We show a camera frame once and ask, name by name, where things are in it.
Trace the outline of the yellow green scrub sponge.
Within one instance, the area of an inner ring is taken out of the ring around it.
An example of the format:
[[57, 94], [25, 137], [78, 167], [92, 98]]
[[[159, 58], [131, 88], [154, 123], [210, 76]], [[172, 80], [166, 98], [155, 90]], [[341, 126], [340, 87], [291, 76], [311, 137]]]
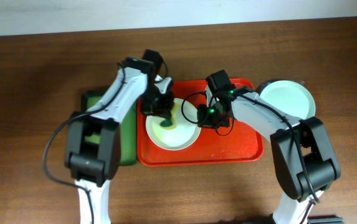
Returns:
[[178, 107], [176, 105], [173, 106], [171, 110], [171, 117], [170, 118], [165, 118], [162, 122], [160, 122], [160, 126], [165, 129], [173, 129], [176, 127], [176, 112], [178, 110]]

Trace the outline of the cream round plate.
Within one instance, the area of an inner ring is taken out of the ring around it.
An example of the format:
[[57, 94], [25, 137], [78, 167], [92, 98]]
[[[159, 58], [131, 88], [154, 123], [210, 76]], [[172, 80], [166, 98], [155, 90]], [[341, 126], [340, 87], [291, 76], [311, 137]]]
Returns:
[[201, 128], [184, 118], [181, 112], [182, 103], [183, 99], [174, 99], [174, 105], [178, 107], [178, 110], [175, 117], [176, 127], [173, 129], [165, 129], [159, 125], [164, 118], [158, 116], [148, 116], [146, 118], [145, 128], [148, 137], [162, 149], [168, 151], [185, 149], [193, 144], [200, 135]]

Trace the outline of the light green round plate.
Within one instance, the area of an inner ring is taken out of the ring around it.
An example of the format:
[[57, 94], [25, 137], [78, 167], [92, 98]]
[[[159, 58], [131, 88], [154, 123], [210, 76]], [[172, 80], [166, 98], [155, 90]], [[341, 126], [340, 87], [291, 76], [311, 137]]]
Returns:
[[268, 80], [256, 88], [260, 97], [289, 115], [308, 119], [315, 116], [312, 94], [300, 83], [291, 80]]

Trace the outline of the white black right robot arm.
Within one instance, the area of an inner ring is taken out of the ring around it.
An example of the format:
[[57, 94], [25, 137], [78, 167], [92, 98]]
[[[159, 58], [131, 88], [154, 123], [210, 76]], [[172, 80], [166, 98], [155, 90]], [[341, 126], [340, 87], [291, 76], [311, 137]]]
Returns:
[[264, 101], [247, 86], [206, 88], [199, 125], [219, 128], [222, 118], [244, 123], [272, 147], [275, 175], [283, 190], [267, 223], [336, 223], [339, 218], [310, 218], [320, 196], [340, 178], [341, 168], [322, 121], [291, 116]]

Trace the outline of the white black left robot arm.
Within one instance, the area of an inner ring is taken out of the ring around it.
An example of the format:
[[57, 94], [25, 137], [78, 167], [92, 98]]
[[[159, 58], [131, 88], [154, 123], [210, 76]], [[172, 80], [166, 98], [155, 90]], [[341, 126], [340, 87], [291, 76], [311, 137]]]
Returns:
[[141, 100], [143, 115], [171, 119], [172, 80], [159, 77], [163, 65], [162, 56], [153, 51], [124, 59], [103, 96], [67, 121], [64, 165], [79, 192], [81, 223], [110, 222], [108, 194], [120, 163], [120, 125], [132, 105]]

